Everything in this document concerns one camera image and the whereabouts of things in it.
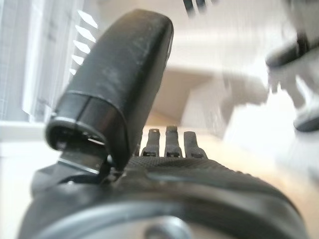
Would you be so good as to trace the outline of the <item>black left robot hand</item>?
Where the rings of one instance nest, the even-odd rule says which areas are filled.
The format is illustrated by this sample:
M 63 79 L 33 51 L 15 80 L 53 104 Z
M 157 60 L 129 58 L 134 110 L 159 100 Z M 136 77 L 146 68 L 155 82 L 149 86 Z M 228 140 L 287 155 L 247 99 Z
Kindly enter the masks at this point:
M 115 21 L 73 76 L 45 129 L 61 155 L 37 170 L 20 239 L 306 239 L 277 188 L 207 157 L 196 134 L 142 131 L 173 38 L 171 20 L 136 9 Z

